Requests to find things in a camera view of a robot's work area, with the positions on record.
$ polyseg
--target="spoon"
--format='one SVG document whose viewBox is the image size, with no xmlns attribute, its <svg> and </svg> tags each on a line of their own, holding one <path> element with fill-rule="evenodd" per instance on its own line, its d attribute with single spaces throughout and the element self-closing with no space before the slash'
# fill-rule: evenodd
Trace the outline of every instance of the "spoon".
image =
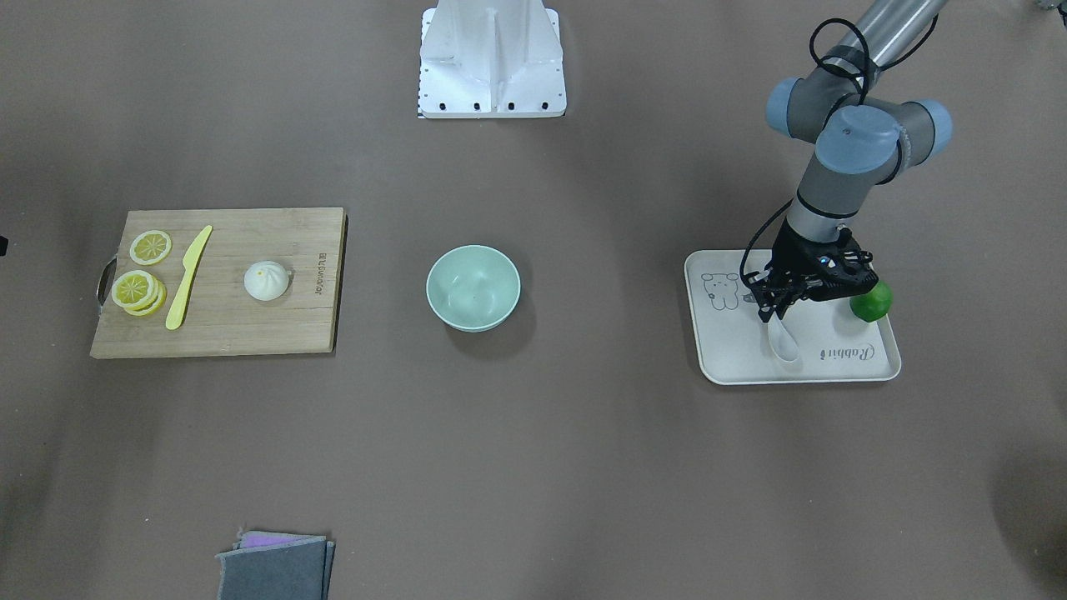
<svg viewBox="0 0 1067 600">
<path fill-rule="evenodd" d="M 786 363 L 795 362 L 800 358 L 800 347 L 797 341 L 785 329 L 785 325 L 778 315 L 773 315 L 767 321 L 767 341 L 770 342 L 770 350 L 779 360 Z"/>
</svg>

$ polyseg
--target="plastic knife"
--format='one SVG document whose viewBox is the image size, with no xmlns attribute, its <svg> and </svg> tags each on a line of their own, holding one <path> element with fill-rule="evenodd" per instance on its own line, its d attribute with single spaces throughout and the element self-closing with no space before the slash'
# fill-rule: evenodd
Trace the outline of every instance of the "plastic knife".
<svg viewBox="0 0 1067 600">
<path fill-rule="evenodd" d="M 166 313 L 166 329 L 175 330 L 181 327 L 186 320 L 186 306 L 189 304 L 189 289 L 193 285 L 193 275 L 196 274 L 196 266 L 200 265 L 201 254 L 204 253 L 204 246 L 207 238 L 211 236 L 211 225 L 201 230 L 196 238 L 189 244 L 186 255 L 181 258 L 181 266 L 186 268 L 186 274 L 181 275 L 181 284 L 178 291 L 174 294 L 174 302 L 171 311 Z"/>
</svg>

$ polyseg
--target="bowl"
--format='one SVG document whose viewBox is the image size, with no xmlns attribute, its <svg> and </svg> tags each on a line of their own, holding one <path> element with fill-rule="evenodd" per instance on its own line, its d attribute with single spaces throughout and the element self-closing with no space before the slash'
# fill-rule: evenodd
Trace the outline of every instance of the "bowl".
<svg viewBox="0 0 1067 600">
<path fill-rule="evenodd" d="M 461 246 L 437 258 L 426 278 L 426 299 L 441 320 L 467 332 L 504 322 L 519 303 L 515 265 L 488 246 Z"/>
</svg>

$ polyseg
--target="green lime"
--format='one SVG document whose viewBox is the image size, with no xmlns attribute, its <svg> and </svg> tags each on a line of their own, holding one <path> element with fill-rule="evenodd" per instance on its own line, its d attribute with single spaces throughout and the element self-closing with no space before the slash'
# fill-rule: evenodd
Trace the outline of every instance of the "green lime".
<svg viewBox="0 0 1067 600">
<path fill-rule="evenodd" d="M 848 306 L 851 307 L 853 314 L 867 322 L 874 322 L 886 316 L 892 305 L 893 290 L 881 280 L 875 284 L 871 291 L 848 299 Z"/>
</svg>

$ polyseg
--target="white tray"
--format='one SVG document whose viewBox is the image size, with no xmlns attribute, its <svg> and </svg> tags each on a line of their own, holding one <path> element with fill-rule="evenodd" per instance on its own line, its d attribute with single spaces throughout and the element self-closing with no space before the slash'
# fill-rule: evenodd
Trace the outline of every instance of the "white tray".
<svg viewBox="0 0 1067 600">
<path fill-rule="evenodd" d="M 825 383 L 887 381 L 901 373 L 901 352 L 889 317 L 864 322 L 848 299 L 797 302 L 782 322 L 800 358 L 780 360 L 770 350 L 758 306 L 739 281 L 740 250 L 700 250 L 685 260 L 692 331 L 700 368 L 715 383 Z M 745 271 L 758 271 L 769 250 L 749 253 Z"/>
</svg>

